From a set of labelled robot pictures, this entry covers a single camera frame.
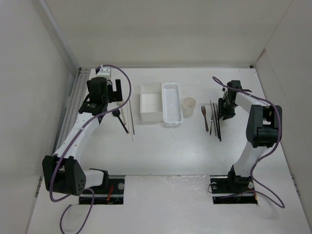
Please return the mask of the brown wooden fork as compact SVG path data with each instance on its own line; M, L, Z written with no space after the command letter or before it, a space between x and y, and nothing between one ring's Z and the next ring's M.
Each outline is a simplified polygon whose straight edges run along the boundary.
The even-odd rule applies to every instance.
M205 105L202 105L202 106L201 106L201 111L202 111L202 114L203 114L203 116L204 116L205 129L206 129L206 131L208 132L208 131L209 131L209 125L208 125L208 122L207 122Z

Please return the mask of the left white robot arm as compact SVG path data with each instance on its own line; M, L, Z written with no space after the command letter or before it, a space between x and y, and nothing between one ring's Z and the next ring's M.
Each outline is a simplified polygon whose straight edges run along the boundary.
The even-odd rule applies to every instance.
M121 81L117 79L112 83L104 77L95 77L87 81L87 89L88 94L67 138L52 156L45 156L42 161L45 186L50 193L79 196L88 188L100 194L109 188L107 171L83 170L79 162L108 104L122 101Z

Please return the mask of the black plastic spoon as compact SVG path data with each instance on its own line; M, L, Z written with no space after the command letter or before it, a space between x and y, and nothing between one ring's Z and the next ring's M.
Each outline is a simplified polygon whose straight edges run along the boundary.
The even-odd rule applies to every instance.
M126 134L129 134L128 129L126 128L124 122L122 121L122 119L121 119L121 117L120 117L120 114L121 114L120 110L117 109L117 110L115 110L115 111L112 111L112 114L113 114L114 117L117 117L117 118L118 118L118 120L119 120L120 124L122 125L123 129L125 130Z

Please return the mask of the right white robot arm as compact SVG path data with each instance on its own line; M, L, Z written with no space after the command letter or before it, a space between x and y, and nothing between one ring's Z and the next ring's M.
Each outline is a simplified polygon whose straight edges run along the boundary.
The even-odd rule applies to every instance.
M217 194L239 194L253 184L252 171L268 148L277 146L282 136L282 108L266 99L253 96L243 89L239 80L223 87L224 95L218 100L217 118L231 119L240 106L249 115L246 127L246 146L239 160L231 167L226 178L212 179Z

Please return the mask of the small metal fork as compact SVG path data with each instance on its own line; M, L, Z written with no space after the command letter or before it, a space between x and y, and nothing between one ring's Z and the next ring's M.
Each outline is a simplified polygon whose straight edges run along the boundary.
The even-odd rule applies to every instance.
M211 119L210 119L210 130L209 130L210 136L212 135L212 129L213 129L213 115L211 115Z

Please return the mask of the black chopstick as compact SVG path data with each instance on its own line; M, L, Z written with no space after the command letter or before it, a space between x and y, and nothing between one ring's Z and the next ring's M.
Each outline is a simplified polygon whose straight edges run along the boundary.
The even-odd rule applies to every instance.
M222 138L221 138L221 130L220 130L220 122L219 122L219 114L218 114L218 105L216 104L215 105L216 107L216 122L217 122L217 130L218 130L218 138L219 138L219 141L221 142L222 141Z
M219 125L218 125L218 119L217 119L217 111L216 111L216 106L213 103L213 109L214 109L214 121L215 121L215 125L216 125L216 132L217 132L217 137L219 139L219 141L221 141L221 136L220 136L220 132L219 132Z

